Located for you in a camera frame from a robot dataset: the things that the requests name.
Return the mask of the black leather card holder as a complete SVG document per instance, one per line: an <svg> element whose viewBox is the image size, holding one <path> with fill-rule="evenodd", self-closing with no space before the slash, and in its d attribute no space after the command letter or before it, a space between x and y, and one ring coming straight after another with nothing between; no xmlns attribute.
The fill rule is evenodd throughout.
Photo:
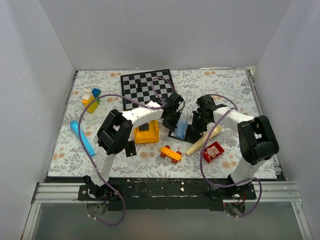
<svg viewBox="0 0 320 240"><path fill-rule="evenodd" d="M181 118L174 130L170 130L168 137L194 144L204 136L203 132L192 129L187 119Z"/></svg>

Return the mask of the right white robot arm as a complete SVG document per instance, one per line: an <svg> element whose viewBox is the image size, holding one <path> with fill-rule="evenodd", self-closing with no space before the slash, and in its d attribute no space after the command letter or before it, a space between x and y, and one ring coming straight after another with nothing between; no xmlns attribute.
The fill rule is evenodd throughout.
<svg viewBox="0 0 320 240"><path fill-rule="evenodd" d="M237 199L245 192L254 178L255 173L265 161L270 160L279 152L279 144L272 129L269 119L260 115L249 116L238 112L237 105L227 97L221 98L229 101L232 107L215 103L213 97L218 94L207 94L197 99L197 110L193 111L191 128L195 131L206 130L209 123L214 123L209 134L217 127L223 125L238 134L241 159L235 170L229 174L227 185L219 185L211 182L203 171L203 154L200 153L200 172L203 179L216 188L226 188L227 195Z"/></svg>

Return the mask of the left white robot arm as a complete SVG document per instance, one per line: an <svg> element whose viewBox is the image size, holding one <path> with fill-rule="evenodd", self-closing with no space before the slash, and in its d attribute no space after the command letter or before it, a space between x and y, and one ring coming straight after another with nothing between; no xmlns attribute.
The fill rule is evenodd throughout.
<svg viewBox="0 0 320 240"><path fill-rule="evenodd" d="M110 170L116 155L127 146L127 142L133 130L154 120L163 119L162 125L174 130L181 116L180 105L184 105L184 99L173 92L165 100L156 98L139 107L127 111L113 109L97 131L98 153L92 160L94 171L84 176L84 183L89 189L89 194L95 200L101 200L106 196Z"/></svg>

